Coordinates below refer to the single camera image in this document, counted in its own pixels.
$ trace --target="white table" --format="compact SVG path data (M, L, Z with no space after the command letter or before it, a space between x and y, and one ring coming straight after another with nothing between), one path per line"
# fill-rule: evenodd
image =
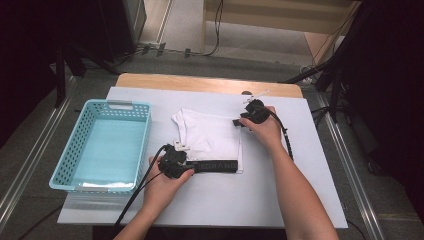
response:
M111 88L111 100L152 104L152 128L147 155L178 138L171 115L182 107L219 116L238 117L247 96L143 88ZM295 163L317 191L336 228L347 223L320 144L307 102L302 98L261 97L277 109L288 134ZM215 226L282 228L271 160L256 137L242 131L242 174L196 174L177 193L156 226ZM142 203L141 192L122 223L129 222ZM129 196L69 193L59 223L110 225L118 218Z

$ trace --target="table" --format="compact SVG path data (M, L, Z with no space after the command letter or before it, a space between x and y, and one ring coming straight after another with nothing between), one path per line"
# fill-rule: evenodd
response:
M295 85L276 83L260 83L229 79L211 79L197 77L182 77L152 74L123 74L119 77L116 87L109 92L108 99L137 100L147 99L152 103L152 128L147 152L155 153L177 134L169 113L177 111L181 106L193 108L208 105L212 114L222 111L240 111L238 106L246 96L242 91L254 94L270 89L264 101L277 108L285 104L283 111L289 111L295 116L308 116L304 120L310 122L299 126L302 119L282 118L287 128L296 134L291 134L292 149L295 163L299 166L312 186L316 189L328 211L335 227L346 228L343 210L334 188L319 138L314 128L312 117L306 100ZM284 226L279 213L275 192L275 183L271 161L266 150L258 145L256 137L247 129L242 133L243 165L242 174L196 174L177 193L171 205L157 220L157 226L224 226L224 227L267 227L281 228ZM302 150L297 144L303 139L305 144L312 141L308 150ZM108 225L114 223L129 196L110 194L69 193L59 216L59 223ZM138 196L123 223L129 222L140 208L142 193Z

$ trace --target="blue plastic basket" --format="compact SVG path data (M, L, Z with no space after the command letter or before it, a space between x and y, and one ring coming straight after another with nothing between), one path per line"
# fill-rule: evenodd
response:
M50 179L68 192L132 193L140 184L150 104L89 100Z

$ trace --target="left hand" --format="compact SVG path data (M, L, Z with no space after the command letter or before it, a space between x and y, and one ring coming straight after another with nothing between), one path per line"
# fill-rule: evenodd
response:
M157 159L154 166L152 167L147 181L152 179L154 176L160 173L158 163L161 157ZM194 170L190 169L185 171L180 178L170 179L164 174L160 174L147 184L144 190L144 201L143 208L148 209L149 212L153 213L158 217L160 213L172 202L177 190L194 174Z

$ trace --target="person's arm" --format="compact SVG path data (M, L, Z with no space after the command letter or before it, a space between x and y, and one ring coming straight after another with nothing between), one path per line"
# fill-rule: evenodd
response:
M149 173L147 181L160 173L156 161ZM118 239L144 239L150 226L156 221L161 212L171 203L177 190L194 174L194 170L185 171L178 179L169 179L164 174L160 174L144 190L143 206L134 218L115 237Z
M272 116L261 124L246 118L240 122L255 132L271 156L288 239L338 239L318 195L284 149L278 122Z

